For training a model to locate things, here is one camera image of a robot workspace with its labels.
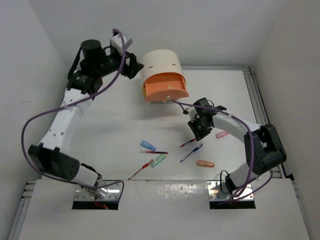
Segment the yellow drawer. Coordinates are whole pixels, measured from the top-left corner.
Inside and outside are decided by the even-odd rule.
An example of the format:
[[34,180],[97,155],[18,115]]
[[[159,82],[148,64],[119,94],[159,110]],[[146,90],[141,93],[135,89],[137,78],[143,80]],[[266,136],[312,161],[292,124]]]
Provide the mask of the yellow drawer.
[[142,90],[143,98],[145,99],[145,98],[146,98],[146,96],[147,96],[147,94],[146,94],[146,86],[145,86],[145,85],[143,85],[143,86],[141,87],[141,90]]

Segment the cream drawer cabinet shell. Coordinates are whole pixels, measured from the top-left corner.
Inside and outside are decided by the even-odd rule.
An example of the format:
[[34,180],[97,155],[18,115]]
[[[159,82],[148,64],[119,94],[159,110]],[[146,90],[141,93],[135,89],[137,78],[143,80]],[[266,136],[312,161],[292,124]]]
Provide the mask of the cream drawer cabinet shell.
[[141,63],[144,65],[140,71],[142,85],[147,78],[156,74],[178,73],[184,76],[178,55],[168,49],[153,50],[146,53],[142,57]]

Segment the orange top drawer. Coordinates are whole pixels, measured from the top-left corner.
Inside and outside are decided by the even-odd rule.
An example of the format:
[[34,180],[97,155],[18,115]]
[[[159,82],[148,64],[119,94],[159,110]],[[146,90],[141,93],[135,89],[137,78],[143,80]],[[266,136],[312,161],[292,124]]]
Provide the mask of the orange top drawer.
[[146,98],[144,100],[148,103],[166,102],[189,96],[185,77],[175,72],[165,72],[150,76],[143,82],[143,85],[145,85],[146,89]]

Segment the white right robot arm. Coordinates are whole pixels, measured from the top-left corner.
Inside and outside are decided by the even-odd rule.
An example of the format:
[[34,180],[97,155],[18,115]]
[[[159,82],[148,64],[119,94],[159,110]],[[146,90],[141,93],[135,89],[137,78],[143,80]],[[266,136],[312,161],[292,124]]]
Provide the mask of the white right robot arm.
[[274,125],[260,125],[245,121],[227,112],[223,106],[210,105],[207,98],[201,98],[187,107],[183,113],[189,116],[187,123],[200,141],[212,129],[226,131],[244,144],[245,162],[236,170],[228,173],[221,190],[228,194],[242,189],[250,181],[281,165],[287,154]]

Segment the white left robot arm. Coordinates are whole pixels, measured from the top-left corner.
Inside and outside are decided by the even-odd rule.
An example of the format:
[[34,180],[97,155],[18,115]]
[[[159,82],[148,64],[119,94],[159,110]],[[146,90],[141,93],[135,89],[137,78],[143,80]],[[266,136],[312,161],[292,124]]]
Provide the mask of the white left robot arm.
[[101,88],[102,78],[116,72],[129,79],[144,67],[133,53],[127,52],[131,38],[110,39],[106,54],[100,41],[81,43],[67,75],[68,83],[60,109],[38,145],[31,145],[28,154],[35,167],[45,175],[95,188],[101,178],[96,170],[69,156],[73,135],[86,109]]

